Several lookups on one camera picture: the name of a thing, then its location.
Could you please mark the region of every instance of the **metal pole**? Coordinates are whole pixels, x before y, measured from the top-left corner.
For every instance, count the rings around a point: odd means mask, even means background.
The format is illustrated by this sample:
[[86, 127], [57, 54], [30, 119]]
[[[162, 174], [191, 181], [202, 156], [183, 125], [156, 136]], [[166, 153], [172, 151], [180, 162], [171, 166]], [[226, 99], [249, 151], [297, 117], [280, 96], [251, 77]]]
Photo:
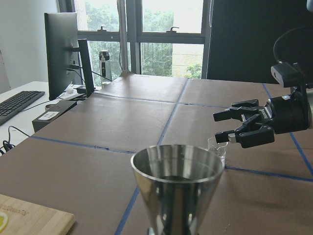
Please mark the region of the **metal pole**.
[[128, 70], [127, 34], [126, 34], [126, 11], [125, 0], [117, 0], [119, 15], [119, 40], [121, 45], [122, 70]]

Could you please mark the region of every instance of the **brown tabletop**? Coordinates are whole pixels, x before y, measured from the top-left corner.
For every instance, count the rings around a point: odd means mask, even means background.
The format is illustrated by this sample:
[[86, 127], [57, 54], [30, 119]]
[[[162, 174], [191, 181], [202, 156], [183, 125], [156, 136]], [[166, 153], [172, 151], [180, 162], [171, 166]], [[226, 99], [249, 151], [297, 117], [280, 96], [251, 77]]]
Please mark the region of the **brown tabletop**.
[[[75, 214], [69, 234], [146, 234], [134, 152], [156, 144], [207, 147], [232, 102], [288, 94], [279, 85], [129, 74], [92, 94], [0, 158], [0, 193]], [[311, 131], [242, 149], [229, 144], [200, 235], [312, 234]]]

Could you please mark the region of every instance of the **black keyboard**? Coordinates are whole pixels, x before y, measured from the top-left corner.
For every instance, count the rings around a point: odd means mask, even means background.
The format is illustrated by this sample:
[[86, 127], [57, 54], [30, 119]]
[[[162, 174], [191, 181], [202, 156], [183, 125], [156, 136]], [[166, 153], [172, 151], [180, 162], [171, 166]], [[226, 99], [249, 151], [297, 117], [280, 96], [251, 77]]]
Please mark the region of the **black keyboard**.
[[4, 124], [44, 94], [45, 92], [23, 91], [0, 103], [0, 125]]

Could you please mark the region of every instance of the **computer monitor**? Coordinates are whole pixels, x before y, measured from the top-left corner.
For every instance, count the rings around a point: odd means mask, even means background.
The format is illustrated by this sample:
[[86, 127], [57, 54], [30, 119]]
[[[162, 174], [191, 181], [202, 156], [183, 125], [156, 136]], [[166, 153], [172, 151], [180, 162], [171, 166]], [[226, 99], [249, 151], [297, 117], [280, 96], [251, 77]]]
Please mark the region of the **computer monitor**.
[[[290, 29], [313, 25], [306, 0], [212, 0], [211, 37], [207, 79], [277, 83], [270, 68], [275, 41]], [[300, 64], [313, 59], [312, 33], [295, 31], [280, 45], [286, 62]]]
[[81, 84], [79, 55], [87, 96], [94, 91], [87, 41], [77, 39], [76, 13], [45, 13], [45, 38], [48, 66], [49, 100], [57, 98], [72, 82]]

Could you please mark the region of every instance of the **wooden cutting board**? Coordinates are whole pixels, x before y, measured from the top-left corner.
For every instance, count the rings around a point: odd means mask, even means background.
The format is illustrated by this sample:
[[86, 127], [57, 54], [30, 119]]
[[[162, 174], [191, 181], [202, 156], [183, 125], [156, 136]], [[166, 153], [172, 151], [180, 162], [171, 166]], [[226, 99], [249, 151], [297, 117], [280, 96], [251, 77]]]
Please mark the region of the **wooden cutting board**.
[[65, 235], [75, 222], [73, 214], [2, 194], [0, 212], [8, 216], [0, 235]]

